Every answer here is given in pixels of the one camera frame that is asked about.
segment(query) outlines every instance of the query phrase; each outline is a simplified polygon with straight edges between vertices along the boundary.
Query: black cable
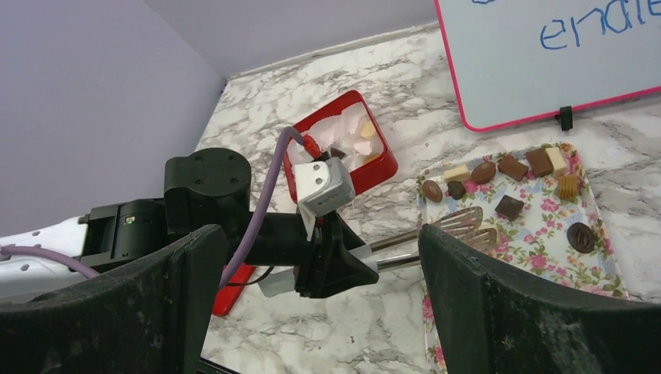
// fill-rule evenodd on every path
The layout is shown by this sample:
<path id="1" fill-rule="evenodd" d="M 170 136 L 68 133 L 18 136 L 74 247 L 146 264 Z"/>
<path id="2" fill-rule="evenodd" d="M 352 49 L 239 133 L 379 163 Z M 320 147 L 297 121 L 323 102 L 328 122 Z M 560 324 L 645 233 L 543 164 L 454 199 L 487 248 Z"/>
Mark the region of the black cable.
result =
<path id="1" fill-rule="evenodd" d="M 241 286 L 250 286 L 251 284 L 258 284 L 261 281 L 263 281 L 264 279 L 266 279 L 269 276 L 270 272 L 273 271 L 274 268 L 275 268 L 275 266 L 269 266 L 269 268 L 267 269 L 267 271 L 264 272 L 264 274 L 260 275 L 260 277 L 255 279 L 255 280 L 251 280 L 248 283 L 232 283 L 232 282 L 230 282 L 227 285 L 231 286 L 231 287 L 241 287 Z"/>

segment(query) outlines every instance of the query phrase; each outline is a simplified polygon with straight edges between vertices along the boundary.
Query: round chocolate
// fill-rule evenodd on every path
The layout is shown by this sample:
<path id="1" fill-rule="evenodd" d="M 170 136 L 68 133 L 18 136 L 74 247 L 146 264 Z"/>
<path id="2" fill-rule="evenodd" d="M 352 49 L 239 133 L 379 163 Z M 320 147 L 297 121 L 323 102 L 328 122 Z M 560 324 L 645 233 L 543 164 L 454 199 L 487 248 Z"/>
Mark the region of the round chocolate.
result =
<path id="1" fill-rule="evenodd" d="M 438 183 L 434 181 L 425 181 L 422 184 L 422 194 L 435 203 L 440 203 L 443 199 L 443 191 L 440 189 Z"/>
<path id="2" fill-rule="evenodd" d="M 577 252 L 590 253 L 595 250 L 595 233 L 586 224 L 577 222 L 567 230 L 569 245 Z"/>
<path id="3" fill-rule="evenodd" d="M 471 179 L 478 185 L 491 182 L 496 175 L 496 164 L 491 161 L 482 162 L 471 173 Z"/>
<path id="4" fill-rule="evenodd" d="M 447 191 L 452 196 L 452 199 L 461 200 L 462 197 L 466 194 L 466 188 L 464 184 L 460 181 L 450 181 L 447 183 Z"/>

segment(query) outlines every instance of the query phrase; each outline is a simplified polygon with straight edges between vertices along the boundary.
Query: metal tongs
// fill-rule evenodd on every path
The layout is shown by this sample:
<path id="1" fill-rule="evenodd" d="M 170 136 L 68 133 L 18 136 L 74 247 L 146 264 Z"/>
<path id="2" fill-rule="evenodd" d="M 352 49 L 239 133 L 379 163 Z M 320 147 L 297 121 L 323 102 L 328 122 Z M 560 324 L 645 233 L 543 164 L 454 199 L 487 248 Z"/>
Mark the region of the metal tongs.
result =
<path id="1" fill-rule="evenodd" d="M 488 252 L 497 242 L 497 231 L 495 228 L 479 229 L 482 224 L 482 218 L 482 207 L 472 206 L 443 216 L 432 224 L 461 240 L 466 245 L 470 245 L 480 252 Z M 413 242 L 417 239 L 418 230 L 416 229 L 372 244 L 362 245 L 350 250 L 349 253 L 355 258 L 363 260 L 374 253 L 381 252 L 397 245 Z M 420 264 L 420 255 L 416 252 L 407 255 L 393 256 L 376 262 L 365 262 L 365 264 L 381 273 L 384 271 L 417 266 Z M 294 274 L 290 269 L 281 271 L 280 273 L 271 274 L 260 282 L 259 285 L 262 293 L 267 297 L 271 297 L 285 292 L 294 291 L 294 282 Z"/>

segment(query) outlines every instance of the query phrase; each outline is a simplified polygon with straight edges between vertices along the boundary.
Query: floral pattern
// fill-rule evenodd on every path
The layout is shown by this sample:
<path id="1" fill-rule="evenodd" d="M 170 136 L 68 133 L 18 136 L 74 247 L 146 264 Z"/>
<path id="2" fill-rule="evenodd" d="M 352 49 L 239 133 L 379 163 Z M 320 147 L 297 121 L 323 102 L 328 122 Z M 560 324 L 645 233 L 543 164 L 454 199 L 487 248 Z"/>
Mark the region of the floral pattern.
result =
<path id="1" fill-rule="evenodd" d="M 490 256 L 567 287 L 629 299 L 578 152 L 568 143 L 542 146 L 558 146 L 567 162 L 567 173 L 579 177 L 581 193 L 576 199 L 558 199 L 554 194 L 557 180 L 552 176 L 535 178 L 529 172 L 521 182 L 516 182 L 496 173 L 494 180 L 485 185 L 466 182 L 467 193 L 459 201 L 447 198 L 441 203 L 428 205 L 422 194 L 422 183 L 427 179 L 439 182 L 443 171 L 455 168 L 453 164 L 444 164 L 425 171 L 418 178 L 418 227 L 422 227 L 423 223 L 436 221 L 448 213 L 469 206 L 481 206 L 484 209 L 484 223 L 495 225 L 500 233 L 500 244 L 488 253 Z M 538 147 L 480 157 L 469 161 L 466 166 L 473 169 L 484 161 L 497 163 L 506 154 L 526 163 L 525 153 L 535 148 Z M 494 213 L 496 205 L 505 194 L 525 204 L 516 221 L 510 222 Z M 565 230 L 576 222 L 587 224 L 595 232 L 595 251 L 581 254 L 569 246 Z M 422 290 L 422 318 L 429 373 L 447 374 L 425 282 L 422 283 Z"/>

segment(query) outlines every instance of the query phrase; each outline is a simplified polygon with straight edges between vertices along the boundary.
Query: pink whiteboard border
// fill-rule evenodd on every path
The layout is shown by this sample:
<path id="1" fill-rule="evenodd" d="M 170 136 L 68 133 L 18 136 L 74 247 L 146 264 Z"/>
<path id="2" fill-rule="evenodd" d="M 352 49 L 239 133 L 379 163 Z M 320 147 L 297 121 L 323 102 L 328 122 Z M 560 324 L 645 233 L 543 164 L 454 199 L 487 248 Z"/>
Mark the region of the pink whiteboard border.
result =
<path id="1" fill-rule="evenodd" d="M 497 125 L 493 125 L 490 127 L 485 127 L 483 129 L 477 129 L 473 126 L 471 126 L 468 121 L 466 121 L 466 116 L 464 113 L 464 105 L 461 103 L 461 95 L 459 93 L 459 85 L 457 84 L 457 76 L 454 73 L 454 64 L 452 63 L 452 55 L 450 53 L 450 44 L 447 41 L 447 36 L 445 34 L 445 24 L 443 22 L 443 16 L 440 14 L 440 4 L 439 0 L 434 0 L 434 4 L 436 5 L 436 14 L 438 15 L 438 23 L 440 25 L 440 33 L 443 36 L 443 46 L 445 47 L 445 54 L 447 55 L 447 63 L 450 66 L 450 74 L 452 75 L 452 84 L 454 86 L 454 93 L 457 95 L 457 104 L 459 105 L 459 115 L 461 116 L 461 121 L 464 122 L 464 126 L 466 128 L 475 131 L 475 132 L 482 132 L 482 131 L 489 131 L 489 130 L 495 130 L 495 129 L 502 129 L 503 127 L 508 127 L 508 126 L 513 126 L 513 125 L 519 125 L 523 122 L 531 122 L 531 121 L 537 121 L 540 119 L 548 118 L 548 117 L 553 117 L 555 115 L 560 114 L 560 110 L 556 111 L 550 111 L 547 113 L 542 113 L 541 115 L 533 115 L 530 117 L 526 118 L 521 118 L 521 119 L 515 119 L 514 121 L 509 121 L 509 122 L 503 122 Z M 646 90 L 640 90 L 632 93 L 626 93 L 624 95 L 620 96 L 615 96 L 615 97 L 610 97 L 607 99 L 602 99 L 602 100 L 597 100 L 593 101 L 592 103 L 587 103 L 587 104 L 579 104 L 579 105 L 572 105 L 571 108 L 575 111 L 580 111 L 586 108 L 594 107 L 597 105 L 604 105 L 608 103 L 612 103 L 614 101 L 622 101 L 626 99 L 631 99 L 632 97 L 639 97 L 643 95 L 649 95 L 653 94 L 655 92 L 661 92 L 661 86 L 658 87 L 652 87 L 648 88 Z"/>

